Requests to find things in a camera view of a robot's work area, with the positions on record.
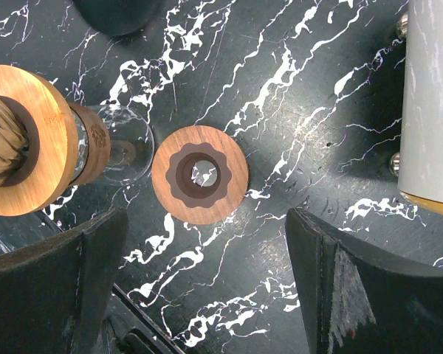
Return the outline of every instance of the marble surface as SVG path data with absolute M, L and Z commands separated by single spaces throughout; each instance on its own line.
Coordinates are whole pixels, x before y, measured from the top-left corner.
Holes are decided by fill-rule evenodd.
M 142 114 L 156 144 L 187 125 L 231 135 L 250 185 L 226 220 L 194 226 L 148 177 L 73 187 L 44 214 L 62 229 L 124 207 L 117 284 L 187 353 L 307 353 L 284 219 L 305 207 L 395 254 L 443 266 L 443 217 L 400 197 L 406 0 L 163 0 L 134 35 L 108 38 L 71 2 L 0 1 L 0 63 L 69 101 Z

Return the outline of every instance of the black rounded object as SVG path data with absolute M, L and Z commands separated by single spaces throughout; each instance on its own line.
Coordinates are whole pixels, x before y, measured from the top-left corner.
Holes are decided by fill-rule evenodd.
M 159 0 L 73 0 L 90 27 L 110 36 L 142 28 L 156 12 Z

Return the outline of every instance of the center hole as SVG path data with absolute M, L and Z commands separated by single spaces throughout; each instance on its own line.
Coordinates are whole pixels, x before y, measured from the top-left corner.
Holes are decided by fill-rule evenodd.
M 199 187 L 210 187 L 216 182 L 216 167 L 207 160 L 201 160 L 192 167 L 192 182 Z

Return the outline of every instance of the metal screw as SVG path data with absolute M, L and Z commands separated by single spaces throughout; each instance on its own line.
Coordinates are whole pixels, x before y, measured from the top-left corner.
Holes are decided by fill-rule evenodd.
M 392 155 L 389 162 L 389 168 L 394 176 L 399 177 L 400 153 Z
M 408 14 L 404 13 L 396 24 L 397 35 L 400 39 L 407 39 Z

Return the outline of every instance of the clear glass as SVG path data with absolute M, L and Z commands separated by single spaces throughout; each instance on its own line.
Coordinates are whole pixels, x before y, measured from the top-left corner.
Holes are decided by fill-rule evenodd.
M 154 156 L 154 138 L 141 115 L 122 105 L 91 105 L 109 129 L 109 164 L 94 183 L 127 186 L 148 171 Z

